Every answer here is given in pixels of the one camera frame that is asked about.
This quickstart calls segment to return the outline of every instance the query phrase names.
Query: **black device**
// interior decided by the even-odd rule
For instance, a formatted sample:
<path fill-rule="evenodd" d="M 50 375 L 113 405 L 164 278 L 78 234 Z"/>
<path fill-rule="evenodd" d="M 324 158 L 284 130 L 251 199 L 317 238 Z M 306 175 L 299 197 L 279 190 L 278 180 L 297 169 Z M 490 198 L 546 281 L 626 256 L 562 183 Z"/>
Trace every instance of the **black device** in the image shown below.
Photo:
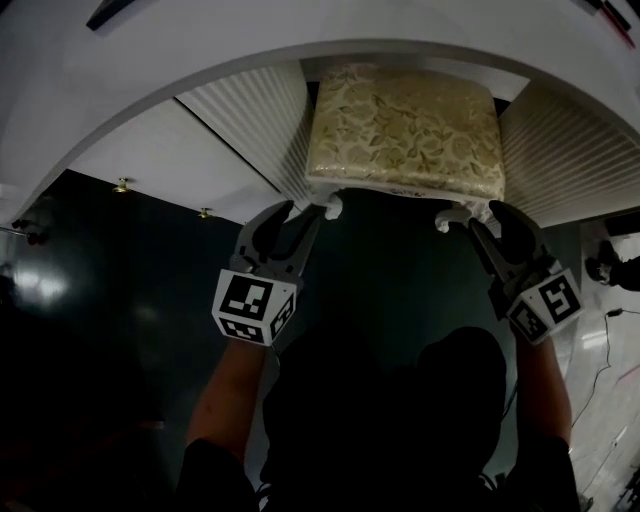
<path fill-rule="evenodd" d="M 134 0 L 103 0 L 91 15 L 89 21 L 87 21 L 87 27 L 91 30 L 97 30 L 133 1 Z"/>

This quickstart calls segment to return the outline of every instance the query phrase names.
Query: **cable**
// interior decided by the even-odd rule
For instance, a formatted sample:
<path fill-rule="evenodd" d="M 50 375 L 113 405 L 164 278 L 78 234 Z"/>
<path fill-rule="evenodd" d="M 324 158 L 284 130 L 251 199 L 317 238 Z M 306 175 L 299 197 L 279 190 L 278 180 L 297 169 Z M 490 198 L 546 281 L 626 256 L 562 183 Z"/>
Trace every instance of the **cable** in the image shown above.
<path fill-rule="evenodd" d="M 584 404 L 584 407 L 582 408 L 582 410 L 580 411 L 580 413 L 578 414 L 578 416 L 576 417 L 575 420 L 573 420 L 573 423 L 571 424 L 571 428 L 573 428 L 575 426 L 575 424 L 578 422 L 578 420 L 580 419 L 580 416 L 582 416 L 582 414 L 584 413 L 584 411 L 587 410 L 587 407 L 589 407 L 589 404 L 591 403 L 591 399 L 593 398 L 593 395 L 595 395 L 596 393 L 596 386 L 598 384 L 598 377 L 600 377 L 600 374 L 605 371 L 608 370 L 609 368 L 611 368 L 611 363 L 609 362 L 609 356 L 611 355 L 611 342 L 609 340 L 609 321 L 607 320 L 608 318 L 613 318 L 616 316 L 620 316 L 622 313 L 633 313 L 636 315 L 640 315 L 640 312 L 637 311 L 627 311 L 626 309 L 612 309 L 611 311 L 605 313 L 604 315 L 604 325 L 605 325 L 605 332 L 607 334 L 607 365 L 600 368 L 598 370 L 598 372 L 596 373 L 596 378 L 593 379 L 593 389 L 591 390 L 591 395 L 589 395 L 589 399 L 587 400 L 587 403 Z"/>
<path fill-rule="evenodd" d="M 487 484 L 489 484 L 489 487 L 491 488 L 492 491 L 497 490 L 496 484 L 493 483 L 493 480 L 491 480 L 491 478 L 489 478 L 489 476 L 486 473 L 480 473 L 480 476 Z"/>
<path fill-rule="evenodd" d="M 507 402 L 507 406 L 504 408 L 504 412 L 502 413 L 502 419 L 504 420 L 509 414 L 509 409 L 513 405 L 513 401 L 516 398 L 516 394 L 518 393 L 518 381 L 516 380 L 515 385 L 513 386 L 513 391 L 511 392 L 511 396 L 509 397 L 509 401 Z"/>

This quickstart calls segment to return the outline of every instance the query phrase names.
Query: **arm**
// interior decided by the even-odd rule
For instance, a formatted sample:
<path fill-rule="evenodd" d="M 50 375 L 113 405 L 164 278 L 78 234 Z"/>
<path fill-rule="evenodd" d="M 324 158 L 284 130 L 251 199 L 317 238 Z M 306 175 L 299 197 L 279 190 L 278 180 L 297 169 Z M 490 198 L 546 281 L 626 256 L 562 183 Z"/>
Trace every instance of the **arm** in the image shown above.
<path fill-rule="evenodd" d="M 571 441 L 571 404 L 551 338 L 530 345 L 515 332 L 518 365 L 518 438 Z"/>
<path fill-rule="evenodd" d="M 193 411 L 187 445 L 205 439 L 243 462 L 264 357 L 264 347 L 229 340 Z"/>

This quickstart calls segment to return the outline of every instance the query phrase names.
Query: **white louvered panel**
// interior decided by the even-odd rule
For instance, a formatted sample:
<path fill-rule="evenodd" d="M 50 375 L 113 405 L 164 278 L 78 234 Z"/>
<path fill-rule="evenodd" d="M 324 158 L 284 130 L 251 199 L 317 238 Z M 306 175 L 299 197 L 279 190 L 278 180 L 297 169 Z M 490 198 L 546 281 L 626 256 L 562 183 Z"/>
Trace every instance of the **white louvered panel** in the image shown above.
<path fill-rule="evenodd" d="M 529 84 L 500 126 L 505 201 L 540 226 L 640 206 L 640 148 L 570 98 Z"/>
<path fill-rule="evenodd" d="M 222 78 L 178 99 L 299 209 L 309 205 L 313 107 L 299 62 Z"/>

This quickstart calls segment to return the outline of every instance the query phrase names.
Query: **floral fabric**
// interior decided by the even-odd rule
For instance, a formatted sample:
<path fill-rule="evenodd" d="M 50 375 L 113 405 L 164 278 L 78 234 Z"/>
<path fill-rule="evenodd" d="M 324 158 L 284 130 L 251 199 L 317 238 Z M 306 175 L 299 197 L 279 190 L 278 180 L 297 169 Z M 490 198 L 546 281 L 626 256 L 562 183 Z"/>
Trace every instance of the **floral fabric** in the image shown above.
<path fill-rule="evenodd" d="M 503 199 L 500 129 L 488 89 L 441 73 L 352 64 L 320 84 L 308 178 Z"/>

